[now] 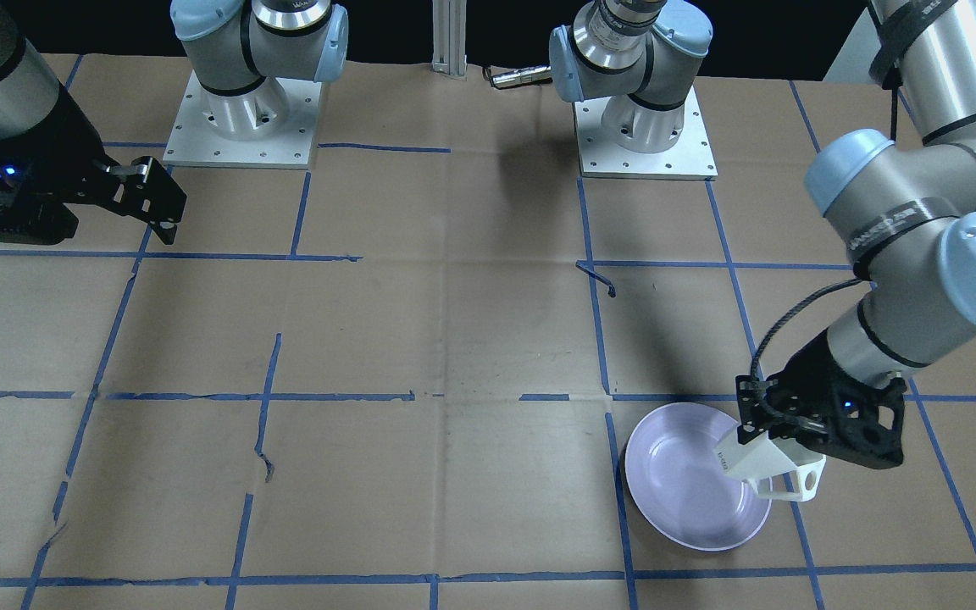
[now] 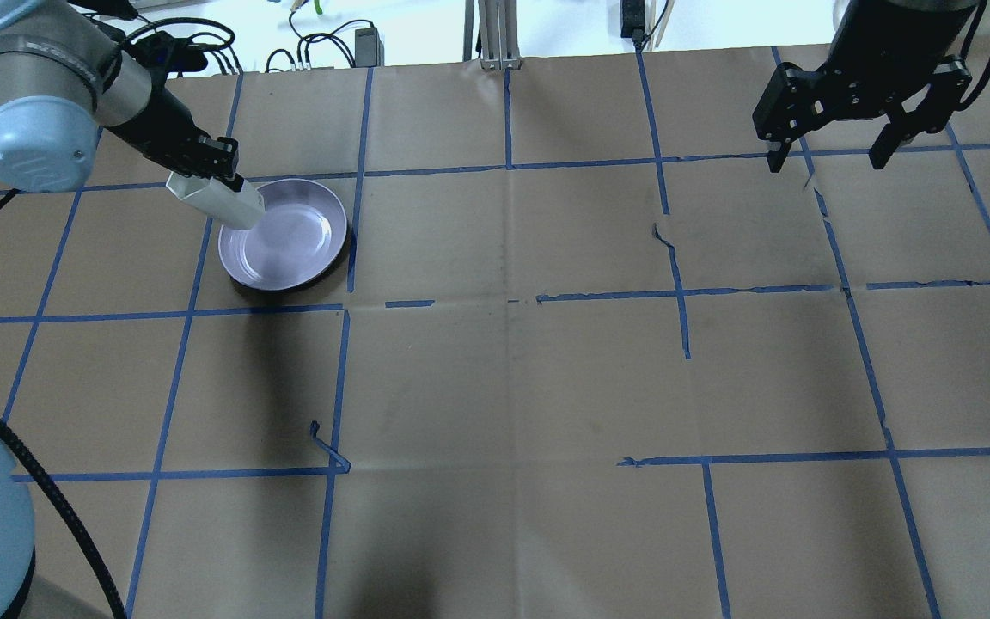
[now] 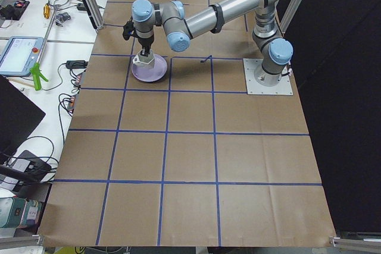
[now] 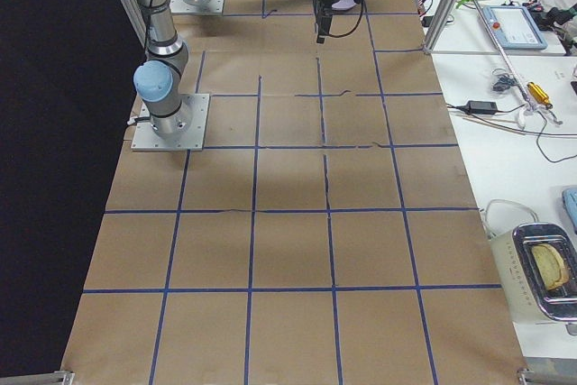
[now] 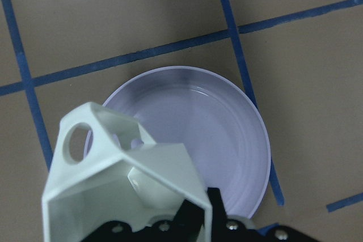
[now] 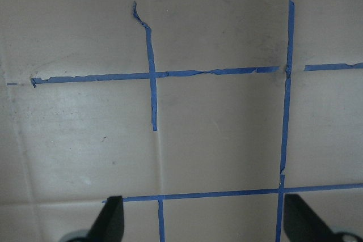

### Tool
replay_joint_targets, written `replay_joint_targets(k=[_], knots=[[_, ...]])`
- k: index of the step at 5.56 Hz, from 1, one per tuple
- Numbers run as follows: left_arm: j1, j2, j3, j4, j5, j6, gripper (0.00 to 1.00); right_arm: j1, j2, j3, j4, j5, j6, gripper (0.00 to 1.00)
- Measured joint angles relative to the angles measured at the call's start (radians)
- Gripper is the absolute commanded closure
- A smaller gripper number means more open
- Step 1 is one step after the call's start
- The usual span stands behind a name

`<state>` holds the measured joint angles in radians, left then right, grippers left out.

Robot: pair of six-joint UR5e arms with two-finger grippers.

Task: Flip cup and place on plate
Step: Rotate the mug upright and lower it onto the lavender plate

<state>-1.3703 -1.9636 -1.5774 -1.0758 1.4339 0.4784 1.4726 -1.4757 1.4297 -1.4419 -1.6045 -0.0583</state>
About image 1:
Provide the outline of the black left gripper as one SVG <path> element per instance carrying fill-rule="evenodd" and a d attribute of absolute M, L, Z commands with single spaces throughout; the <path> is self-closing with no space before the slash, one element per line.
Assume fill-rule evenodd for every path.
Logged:
<path fill-rule="evenodd" d="M 853 379 L 830 354 L 825 332 L 778 374 L 764 381 L 737 377 L 735 387 L 742 445 L 764 434 L 869 469 L 897 468 L 905 461 L 906 380 L 895 377 L 872 387 Z"/>

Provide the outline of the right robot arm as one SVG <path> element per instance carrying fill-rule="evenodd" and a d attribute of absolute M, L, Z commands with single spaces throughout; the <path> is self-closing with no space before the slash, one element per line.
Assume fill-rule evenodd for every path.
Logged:
<path fill-rule="evenodd" d="M 271 134 L 290 105 L 280 80 L 332 82 L 347 57 L 348 16 L 332 1 L 175 1 L 175 35 L 192 62 L 217 136 Z M 152 156 L 120 164 L 46 59 L 0 3 L 0 242 L 74 238 L 71 205 L 148 225 L 170 246 L 186 194 Z"/>

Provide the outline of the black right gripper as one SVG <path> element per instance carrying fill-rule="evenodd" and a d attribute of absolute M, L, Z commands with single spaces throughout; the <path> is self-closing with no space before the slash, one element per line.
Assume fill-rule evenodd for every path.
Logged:
<path fill-rule="evenodd" d="M 0 139 L 0 242 L 57 246 L 74 238 L 70 205 L 92 205 L 147 224 L 175 243 L 187 196 L 153 156 L 112 164 L 96 128 L 65 90 L 47 117 Z"/>

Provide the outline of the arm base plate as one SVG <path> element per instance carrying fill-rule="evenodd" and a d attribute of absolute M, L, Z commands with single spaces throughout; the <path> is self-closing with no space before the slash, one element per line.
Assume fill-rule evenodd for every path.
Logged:
<path fill-rule="evenodd" d="M 309 170 L 324 85 L 268 78 L 254 91 L 217 96 L 191 74 L 163 155 L 195 169 Z"/>
<path fill-rule="evenodd" d="M 695 89 L 681 107 L 654 111 L 631 97 L 574 102 L 585 178 L 709 180 L 719 176 Z"/>

